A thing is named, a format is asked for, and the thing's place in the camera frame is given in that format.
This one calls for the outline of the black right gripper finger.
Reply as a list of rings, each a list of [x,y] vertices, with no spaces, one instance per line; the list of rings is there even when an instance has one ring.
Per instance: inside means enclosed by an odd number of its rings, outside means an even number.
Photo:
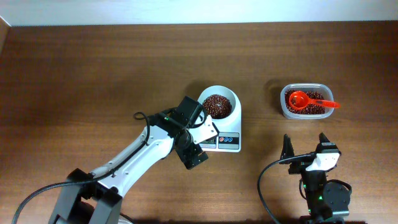
[[[320,143],[317,145],[315,152],[316,153],[335,153],[336,152],[336,144],[331,142],[324,133],[319,134]]]
[[[288,164],[289,163],[288,159],[293,158],[294,156],[295,155],[291,143],[291,138],[287,134],[284,134],[282,152],[280,155],[281,162],[279,162],[279,164]]]

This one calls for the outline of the red plastic scoop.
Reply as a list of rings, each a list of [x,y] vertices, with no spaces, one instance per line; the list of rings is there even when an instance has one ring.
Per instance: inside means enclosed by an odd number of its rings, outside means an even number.
[[[289,96],[289,105],[295,110],[303,110],[308,105],[317,105],[326,108],[340,108],[341,105],[335,101],[311,99],[302,91],[295,91]]]

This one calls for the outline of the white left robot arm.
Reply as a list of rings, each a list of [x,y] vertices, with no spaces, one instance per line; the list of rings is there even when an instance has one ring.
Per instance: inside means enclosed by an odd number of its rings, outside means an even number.
[[[143,118],[141,135],[116,157],[90,173],[75,169],[68,175],[50,223],[127,223],[123,198],[151,166],[175,150],[192,169],[208,158],[200,143],[218,135],[211,116],[188,96],[176,108]]]

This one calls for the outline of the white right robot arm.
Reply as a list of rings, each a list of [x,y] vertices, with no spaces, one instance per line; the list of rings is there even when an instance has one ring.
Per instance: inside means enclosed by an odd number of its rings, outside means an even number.
[[[315,151],[296,156],[288,135],[284,135],[281,164],[288,164],[290,175],[299,174],[299,192],[306,200],[308,215],[299,218],[300,223],[344,223],[349,215],[348,205],[352,186],[326,175],[336,167],[341,152],[337,145],[323,134]]]

